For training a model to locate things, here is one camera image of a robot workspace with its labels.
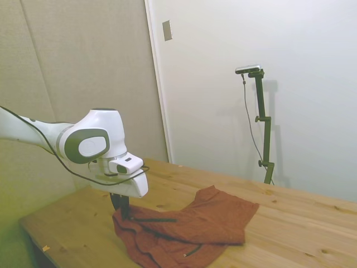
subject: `garment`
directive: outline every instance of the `garment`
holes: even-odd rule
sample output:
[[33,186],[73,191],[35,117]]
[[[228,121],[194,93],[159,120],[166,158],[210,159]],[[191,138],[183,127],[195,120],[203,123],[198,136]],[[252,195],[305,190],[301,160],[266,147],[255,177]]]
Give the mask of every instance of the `garment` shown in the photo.
[[158,212],[131,205],[130,218],[113,214],[114,229],[133,261],[145,268],[200,268],[228,245],[244,243],[244,227],[259,204],[214,186],[197,191],[180,211]]

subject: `beige wall panel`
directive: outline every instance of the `beige wall panel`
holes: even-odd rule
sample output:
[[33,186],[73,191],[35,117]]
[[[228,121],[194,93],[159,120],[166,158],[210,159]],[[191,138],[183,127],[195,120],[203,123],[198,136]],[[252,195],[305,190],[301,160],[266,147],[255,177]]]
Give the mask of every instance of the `beige wall panel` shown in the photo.
[[[15,0],[0,1],[0,105],[54,120],[22,8]],[[74,190],[71,176],[48,152],[0,140],[1,267],[32,267],[18,219]]]
[[128,150],[167,161],[143,0],[24,1],[55,117],[119,110]]

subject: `white wall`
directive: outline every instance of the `white wall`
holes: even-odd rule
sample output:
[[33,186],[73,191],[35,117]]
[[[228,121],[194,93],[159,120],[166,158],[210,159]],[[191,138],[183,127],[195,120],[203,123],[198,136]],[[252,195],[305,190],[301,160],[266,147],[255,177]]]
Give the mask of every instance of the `white wall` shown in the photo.
[[173,162],[263,181],[234,74],[260,63],[276,184],[357,201],[356,1],[149,2]]

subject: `light switch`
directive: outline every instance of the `light switch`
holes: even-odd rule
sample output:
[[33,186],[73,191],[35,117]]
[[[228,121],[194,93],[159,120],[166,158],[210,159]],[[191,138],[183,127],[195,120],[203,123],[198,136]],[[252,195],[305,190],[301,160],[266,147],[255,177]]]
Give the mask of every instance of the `light switch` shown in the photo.
[[163,22],[162,29],[163,29],[163,36],[165,38],[165,41],[171,40],[172,39],[171,22],[170,21]]

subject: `red cloth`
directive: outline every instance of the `red cloth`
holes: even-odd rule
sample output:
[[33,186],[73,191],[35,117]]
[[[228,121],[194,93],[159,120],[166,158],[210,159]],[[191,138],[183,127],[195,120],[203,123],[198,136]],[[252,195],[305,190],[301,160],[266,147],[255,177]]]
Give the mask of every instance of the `red cloth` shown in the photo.
[[259,204],[214,186],[197,191],[180,211],[158,212],[131,205],[130,219],[113,214],[115,233],[133,261],[145,268],[200,268],[228,245],[244,243],[244,227]]

